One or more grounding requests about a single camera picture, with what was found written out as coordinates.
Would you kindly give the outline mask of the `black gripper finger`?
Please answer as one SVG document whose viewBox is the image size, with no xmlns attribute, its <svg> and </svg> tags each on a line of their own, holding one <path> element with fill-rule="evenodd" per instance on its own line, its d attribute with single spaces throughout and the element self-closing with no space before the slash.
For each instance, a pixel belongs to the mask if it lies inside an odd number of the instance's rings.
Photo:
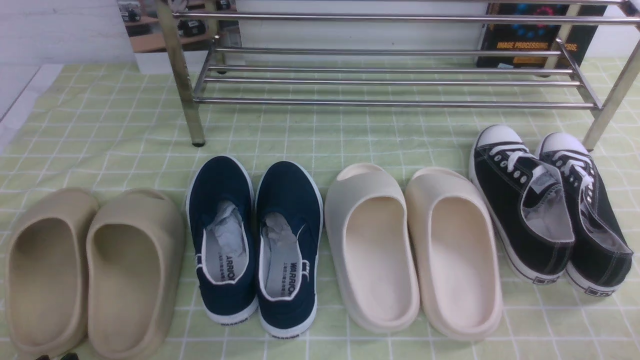
<svg viewBox="0 0 640 360">
<path fill-rule="evenodd" d="M 61 358 L 59 358 L 60 360 L 80 360 L 78 354 L 76 352 L 68 352 L 64 355 L 62 355 Z"/>
</svg>

